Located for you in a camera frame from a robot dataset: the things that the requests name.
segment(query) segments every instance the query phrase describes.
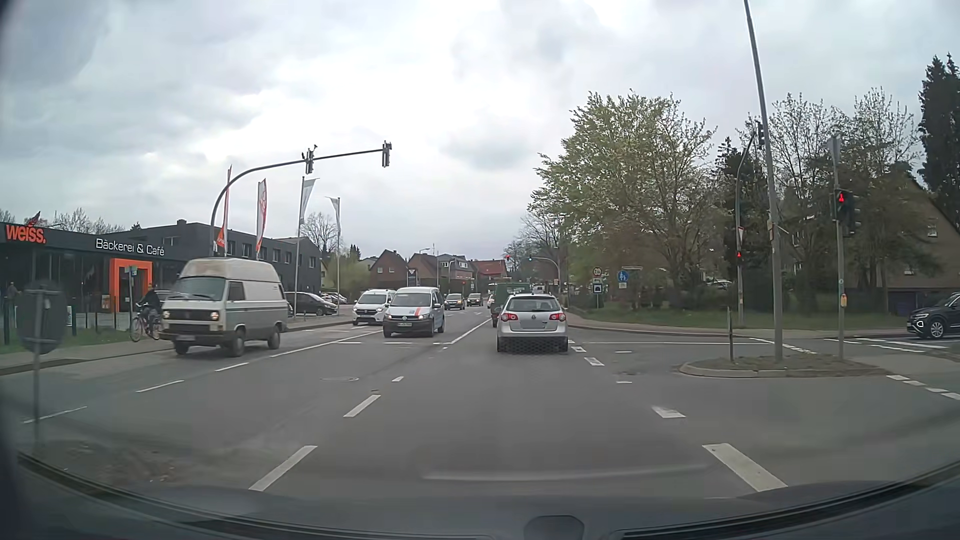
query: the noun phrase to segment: asphalt road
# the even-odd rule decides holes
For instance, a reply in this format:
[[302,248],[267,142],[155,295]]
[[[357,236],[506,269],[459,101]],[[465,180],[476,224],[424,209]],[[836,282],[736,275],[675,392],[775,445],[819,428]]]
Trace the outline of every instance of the asphalt road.
[[[903,479],[957,455],[960,369],[940,358],[931,360],[939,368],[896,378],[706,379],[676,367],[724,356],[723,340],[573,329],[565,355],[498,354],[485,309],[447,316],[433,339],[342,326],[286,333],[279,350],[250,346],[241,358],[199,349],[45,369],[49,417],[36,447],[32,375],[6,376],[8,427],[24,450],[131,489],[307,499],[726,498]],[[944,344],[857,340],[847,351],[895,361]],[[836,348],[787,345],[790,354]],[[760,339],[735,347],[773,353]]]

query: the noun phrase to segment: sky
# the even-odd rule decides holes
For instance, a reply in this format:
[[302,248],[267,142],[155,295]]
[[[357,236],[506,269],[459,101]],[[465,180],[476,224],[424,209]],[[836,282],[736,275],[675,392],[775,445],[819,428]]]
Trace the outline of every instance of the sky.
[[[842,109],[882,86],[917,114],[955,0],[754,0],[767,102]],[[497,258],[588,92],[672,94],[716,142],[759,101],[740,0],[35,0],[0,37],[0,209],[125,226],[209,222],[234,174],[318,161],[307,211],[344,244]],[[232,229],[296,234],[302,165],[230,191]]]

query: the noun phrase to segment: bicycle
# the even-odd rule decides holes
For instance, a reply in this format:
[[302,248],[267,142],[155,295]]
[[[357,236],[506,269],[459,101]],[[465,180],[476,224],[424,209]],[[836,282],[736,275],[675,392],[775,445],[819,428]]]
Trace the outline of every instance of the bicycle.
[[153,309],[137,305],[136,318],[130,326],[130,340],[139,341],[144,334],[152,337],[154,341],[160,339],[160,317]]

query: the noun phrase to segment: old white van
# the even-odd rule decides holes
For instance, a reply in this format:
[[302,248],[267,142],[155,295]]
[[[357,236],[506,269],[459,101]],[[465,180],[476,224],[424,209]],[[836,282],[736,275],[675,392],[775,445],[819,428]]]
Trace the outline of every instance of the old white van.
[[273,265],[244,258],[195,258],[186,263],[160,311],[160,338],[178,355],[191,346],[220,346],[240,356],[250,340],[280,346],[288,306]]

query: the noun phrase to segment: sidewalk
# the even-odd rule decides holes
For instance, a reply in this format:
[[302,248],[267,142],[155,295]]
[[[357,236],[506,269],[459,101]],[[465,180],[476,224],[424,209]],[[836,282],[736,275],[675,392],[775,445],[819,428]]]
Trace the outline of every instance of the sidewalk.
[[[350,324],[350,318],[346,315],[326,315],[325,317],[307,317],[304,321],[302,317],[288,323],[288,331],[312,330],[317,328],[332,327],[338,325]],[[117,358],[120,356],[142,355],[154,351],[164,351],[171,349],[169,341],[154,341],[149,337],[144,337],[134,343],[132,341],[120,341],[117,343],[104,343],[102,345],[83,345],[81,347],[67,347],[56,349],[55,351],[40,357],[40,368],[57,367],[67,364],[76,364],[80,362],[89,362],[91,360],[102,360],[105,358]],[[29,352],[9,353],[0,355],[0,376],[13,373],[22,373],[30,371],[34,366],[34,354]]]
[[[632,333],[652,333],[659,335],[683,335],[687,337],[718,337],[727,336],[727,332],[720,329],[686,328],[686,327],[659,327],[639,323],[614,323],[608,321],[594,321],[585,319],[576,313],[566,313],[566,323],[571,328],[584,330],[627,331]],[[735,337],[760,337],[773,339],[774,331],[769,329],[734,329]],[[847,330],[845,337],[907,337],[911,335],[906,330],[873,329]],[[785,339],[822,339],[836,337],[836,330],[784,330]]]

